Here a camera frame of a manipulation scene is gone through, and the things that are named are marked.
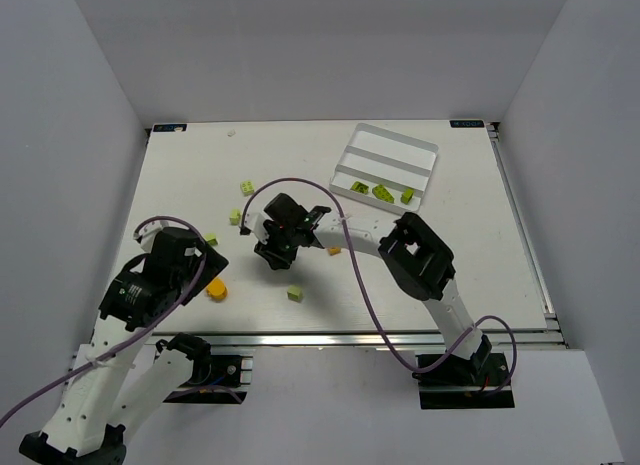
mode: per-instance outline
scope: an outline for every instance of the black label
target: black label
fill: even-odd
[[[451,128],[484,128],[482,120],[449,120]]]
[[[186,123],[163,123],[161,125],[154,125],[154,132],[184,132],[187,130]]]

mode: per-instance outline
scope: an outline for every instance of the orange block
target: orange block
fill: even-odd
[[[227,286],[219,278],[214,278],[209,285],[207,285],[207,294],[217,301],[222,301],[227,298]]]

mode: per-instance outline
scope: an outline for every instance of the cable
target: cable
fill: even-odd
[[[218,385],[218,383],[224,380],[225,377],[226,375],[223,375],[222,377],[218,378],[216,381],[214,381],[213,383],[210,383],[209,385],[202,385],[200,387],[190,388],[189,390],[184,390],[182,392],[172,392],[171,394],[169,394],[167,399],[169,400],[169,399],[184,397],[185,395],[191,395],[192,393],[197,393],[202,390],[211,390],[211,391],[221,390],[231,395],[236,402],[242,403],[242,399],[238,396],[236,392],[231,390],[229,387]]]
[[[335,197],[335,195],[333,193],[331,193],[329,190],[327,190],[325,187],[323,187],[322,185],[319,185],[315,182],[312,182],[311,180],[306,180],[304,178],[293,178],[293,177],[287,177],[287,178],[278,178],[276,180],[273,180],[271,182],[268,182],[267,184],[263,185],[262,187],[258,188],[255,193],[253,195],[251,195],[251,197],[249,197],[249,200],[247,200],[247,203],[244,206],[244,210],[242,211],[242,220],[241,220],[241,226],[244,227],[245,224],[245,219],[247,216],[247,210],[249,209],[249,206],[251,205],[251,202],[253,202],[253,200],[258,196],[258,194],[260,194],[261,192],[263,192],[264,190],[266,190],[267,188],[277,184],[277,183],[281,183],[281,182],[300,182],[300,183],[306,183],[307,185],[311,185],[314,188],[317,188],[318,190],[320,190],[321,192],[323,192],[325,195],[327,195],[331,201],[335,204],[336,209],[338,210],[338,215],[340,216],[340,218],[342,219],[342,228],[344,230],[344,237],[346,239],[347,242],[347,248],[349,249],[349,256],[351,257],[351,264],[353,265],[353,271],[356,275],[356,281],[358,282],[358,286],[360,287],[360,292],[362,293],[362,298],[364,300],[364,304],[367,307],[367,311],[369,312],[369,316],[371,317],[371,320],[373,321],[373,324],[376,327],[376,330],[378,331],[378,334],[380,334],[380,337],[382,338],[382,341],[384,341],[385,345],[387,346],[387,348],[389,349],[389,351],[393,354],[393,356],[407,369],[410,370],[414,373],[429,373],[433,370],[435,370],[436,368],[438,368],[447,358],[449,358],[451,356],[451,354],[456,350],[456,348],[458,348],[458,346],[464,341],[464,339],[467,337],[467,335],[469,335],[475,328],[477,328],[481,323],[485,322],[486,320],[496,320],[498,322],[500,322],[502,324],[502,326],[505,328],[505,330],[507,331],[507,333],[509,334],[509,337],[511,338],[511,344],[513,347],[513,361],[511,364],[511,370],[507,376],[507,378],[505,379],[505,381],[496,389],[491,390],[490,392],[487,392],[487,395],[492,395],[494,393],[498,393],[500,390],[502,390],[511,380],[511,377],[513,376],[513,373],[515,371],[515,366],[517,363],[517,358],[518,358],[518,352],[517,352],[517,348],[516,348],[516,340],[515,340],[515,336],[513,334],[513,331],[511,330],[511,328],[509,327],[509,325],[502,320],[499,317],[496,317],[495,315],[485,315],[484,317],[480,318],[476,323],[474,327],[470,327],[468,329],[466,329],[464,332],[462,332],[462,334],[456,339],[455,342],[453,342],[453,344],[451,345],[451,347],[449,349],[447,349],[445,351],[445,353],[438,358],[435,362],[433,362],[431,365],[427,366],[427,367],[417,367],[415,365],[413,365],[412,363],[409,363],[407,360],[405,360],[405,358],[400,355],[400,353],[398,352],[398,350],[396,350],[396,348],[393,346],[393,343],[391,343],[391,340],[389,339],[387,332],[384,330],[382,324],[380,323],[380,320],[378,319],[378,316],[376,315],[375,310],[373,309],[373,305],[371,304],[371,300],[369,299],[369,294],[367,293],[367,289],[365,287],[364,281],[362,280],[362,274],[360,273],[360,267],[358,266],[358,260],[356,258],[356,252],[355,252],[355,248],[353,246],[353,241],[351,239],[351,234],[349,233],[349,227],[347,225],[347,220],[345,219],[345,213],[344,210],[342,209],[342,206],[340,205],[340,202],[338,201],[338,199]]]
[[[190,223],[185,222],[184,220],[179,219],[179,218],[174,218],[174,217],[169,217],[169,216],[164,216],[164,215],[157,216],[157,217],[152,217],[152,218],[149,218],[149,219],[145,220],[140,225],[138,225],[138,227],[135,229],[135,232],[138,232],[147,223],[152,222],[154,220],[167,220],[167,221],[173,221],[173,222],[179,223],[180,225],[183,225],[183,226],[187,227],[189,230],[191,230],[192,232],[194,232],[198,236],[198,238],[200,238],[201,240],[204,241],[204,238],[202,238],[202,235],[200,235],[200,232],[198,232],[198,230],[196,230],[196,228],[193,225],[191,225]],[[203,270],[204,270],[204,258],[200,260],[200,265],[198,266],[196,274],[194,275],[194,277],[191,280],[191,282],[189,282],[189,285],[187,285],[187,287],[184,289],[182,294],[176,299],[176,301],[173,303],[173,305],[171,305],[163,314],[161,314],[158,318],[156,318],[151,323],[151,325],[149,325],[146,328],[143,328],[142,330],[140,330],[139,332],[135,333],[130,338],[125,340],[124,342],[121,342],[118,345],[115,345],[114,347],[109,349],[107,352],[105,352],[102,355],[96,357],[96,359],[93,362],[85,363],[84,365],[76,368],[75,370],[70,371],[69,373],[67,373],[67,374],[63,375],[62,377],[58,378],[57,380],[54,380],[53,382],[49,383],[48,385],[45,385],[40,390],[38,390],[38,391],[32,393],[31,395],[29,395],[27,398],[22,400],[20,403],[15,405],[11,410],[9,410],[7,413],[5,413],[2,416],[2,418],[0,418],[0,428],[4,427],[4,425],[9,421],[9,419],[11,417],[13,417],[13,415],[15,415],[18,411],[20,411],[23,407],[25,407],[26,405],[28,405],[29,403],[31,403],[35,399],[37,399],[37,398],[41,397],[42,395],[44,395],[45,393],[53,390],[58,385],[61,385],[64,382],[66,382],[66,381],[68,381],[68,380],[80,375],[81,373],[84,373],[84,372],[94,368],[94,366],[95,366],[94,364],[96,364],[97,362],[105,362],[107,360],[112,359],[113,357],[115,357],[115,355],[117,353],[119,353],[122,350],[124,350],[125,348],[133,345],[135,342],[137,342],[138,340],[140,340],[141,338],[146,336],[148,333],[150,333],[155,327],[158,326],[158,324],[160,322],[162,322],[165,318],[167,318],[169,315],[171,315],[171,313],[176,308],[178,308],[178,306],[189,296],[189,294],[192,292],[193,288],[196,286],[196,283],[198,283],[198,280],[200,279],[200,275],[202,275],[202,271]]]

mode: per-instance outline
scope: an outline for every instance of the green block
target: green block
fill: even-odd
[[[249,195],[253,195],[253,192],[255,192],[255,190],[253,189],[253,183],[251,183],[251,180],[242,182],[240,184],[240,190],[242,190],[242,194],[245,197],[248,197]]]
[[[289,300],[293,300],[294,302],[301,302],[302,289],[295,285],[291,285],[289,288],[287,288],[287,298],[289,298]]]
[[[362,193],[363,195],[366,195],[367,193],[369,193],[369,185],[365,185],[362,182],[353,182],[353,185],[351,186],[351,190],[353,190],[354,192],[358,192],[358,193]]]
[[[403,192],[402,196],[400,197],[400,201],[406,205],[411,201],[412,198],[413,198],[413,188],[407,188]]]
[[[231,215],[229,215],[229,222],[231,225],[239,225],[240,219],[242,218],[242,213],[237,208],[231,210]]]
[[[218,239],[216,237],[215,233],[207,233],[204,236],[205,241],[211,245],[212,247],[215,247],[218,244]]]
[[[371,191],[373,192],[373,195],[378,200],[382,200],[383,202],[389,202],[389,203],[395,202],[393,195],[389,193],[389,190],[384,188],[384,185],[376,185],[375,187],[373,187],[373,190]]]

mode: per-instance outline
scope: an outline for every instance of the white wall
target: white wall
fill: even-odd
[[[0,0],[0,350],[4,413],[87,340],[144,153],[142,126],[73,0]],[[24,463],[54,391],[0,431]]]
[[[552,300],[640,463],[640,0],[568,0],[502,125]]]
[[[502,118],[565,0],[76,0],[154,121]]]

